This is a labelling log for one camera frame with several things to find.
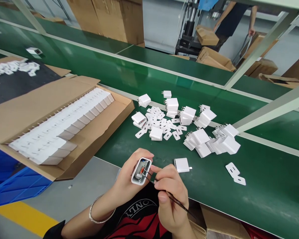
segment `silver bracelet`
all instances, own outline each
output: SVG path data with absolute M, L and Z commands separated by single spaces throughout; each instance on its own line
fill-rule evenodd
M 113 214 L 115 213 L 115 210 L 116 210 L 116 209 L 114 209 L 114 211 L 113 211 L 112 214 L 109 216 L 109 218 L 107 218 L 107 219 L 104 220 L 104 221 L 98 222 L 98 221 L 95 221 L 95 220 L 92 218 L 92 207 L 93 207 L 93 205 L 95 204 L 95 202 L 96 202 L 100 197 L 102 197 L 103 195 L 104 195 L 104 194 L 102 194 L 102 195 L 99 196 L 97 199 L 95 199 L 95 201 L 92 203 L 92 205 L 91 205 L 91 207 L 90 207 L 89 217 L 90 217 L 91 222 L 93 222 L 93 223 L 95 223 L 95 224 L 101 224 L 101 223 L 105 223 L 105 222 L 107 222 L 107 221 L 113 216 Z

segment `blue crate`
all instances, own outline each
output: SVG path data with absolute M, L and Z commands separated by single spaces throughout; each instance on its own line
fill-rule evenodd
M 12 175 L 20 166 L 17 160 L 0 150 L 0 206 L 36 197 L 52 184 L 28 167 Z

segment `person's arm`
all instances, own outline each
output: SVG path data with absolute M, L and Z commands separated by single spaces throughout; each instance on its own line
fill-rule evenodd
M 131 182 L 131 175 L 135 165 L 142 157 L 153 161 L 152 158 L 154 155 L 148 150 L 141 148 L 131 155 L 131 157 L 124 163 L 114 186 L 93 205 L 91 215 L 95 221 L 106 220 L 115 208 L 127 203 L 147 185 L 148 181 L 146 181 L 143 186 Z M 93 236 L 101 230 L 105 223 L 93 223 L 89 218 L 89 210 L 90 207 L 86 208 L 65 224 L 61 231 L 63 239 L 78 239 Z
M 225 19 L 225 17 L 227 17 L 228 13 L 230 13 L 230 11 L 233 9 L 233 7 L 235 6 L 236 2 L 231 1 L 227 8 L 225 9 L 225 11 L 223 12 L 223 14 L 220 16 L 220 18 L 218 19 L 217 23 L 214 26 L 214 32 L 216 31 L 217 27 L 222 23 L 222 21 Z
M 249 23 L 249 31 L 248 31 L 248 35 L 251 37 L 253 35 L 255 35 L 255 21 L 256 21 L 256 14 L 257 14 L 257 6 L 253 6 L 251 8 L 251 13 L 250 13 L 250 23 Z
M 161 190 L 158 193 L 158 218 L 161 224 L 172 233 L 173 239 L 197 239 L 189 224 L 187 212 L 171 201 L 167 194 L 167 192 L 173 194 L 188 209 L 188 192 L 175 166 L 170 164 L 161 169 L 151 165 L 151 169 L 157 173 L 155 188 Z

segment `black pants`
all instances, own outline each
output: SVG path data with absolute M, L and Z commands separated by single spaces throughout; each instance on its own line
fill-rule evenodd
M 227 41 L 227 39 L 229 37 L 219 35 L 217 33 L 216 33 L 216 36 L 219 38 L 219 41 L 218 41 L 217 45 L 213 48 L 213 50 L 219 52 L 220 48 L 223 46 L 223 44 Z

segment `gray floor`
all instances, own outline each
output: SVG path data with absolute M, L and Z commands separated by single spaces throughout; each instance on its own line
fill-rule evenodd
M 93 157 L 75 179 L 55 182 L 38 197 L 23 202 L 57 221 L 69 220 L 108 191 L 118 171 L 118 167 Z M 39 237 L 0 215 L 0 239 L 16 238 Z

